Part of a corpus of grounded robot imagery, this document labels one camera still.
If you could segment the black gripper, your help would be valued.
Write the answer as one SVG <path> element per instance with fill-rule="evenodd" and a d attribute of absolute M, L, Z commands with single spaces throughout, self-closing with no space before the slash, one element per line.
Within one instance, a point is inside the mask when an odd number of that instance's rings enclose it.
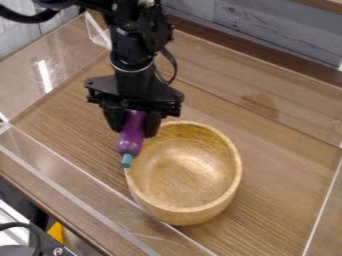
<path fill-rule="evenodd" d="M 145 135 L 157 135 L 162 117 L 179 117 L 185 94 L 161 81 L 155 67 L 135 72 L 116 69 L 114 75 L 92 77 L 86 82 L 87 101 L 98 104 L 111 129 L 120 132 L 126 110 L 149 113 L 145 120 Z"/>

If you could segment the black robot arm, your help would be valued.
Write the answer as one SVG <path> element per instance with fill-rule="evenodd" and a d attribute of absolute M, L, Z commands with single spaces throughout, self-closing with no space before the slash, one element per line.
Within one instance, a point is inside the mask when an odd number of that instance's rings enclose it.
<path fill-rule="evenodd" d="M 111 39 L 110 63 L 114 73 L 86 82 L 87 101 L 103 109 L 111 129 L 122 132 L 129 112 L 143 118 L 143 135 L 157 135 L 162 120 L 181 115 L 185 94 L 171 87 L 174 80 L 161 74 L 155 57 L 175 57 L 166 45 L 173 41 L 174 24 L 169 22 L 161 0 L 32 0 L 54 11 L 79 6 L 98 11 Z"/>

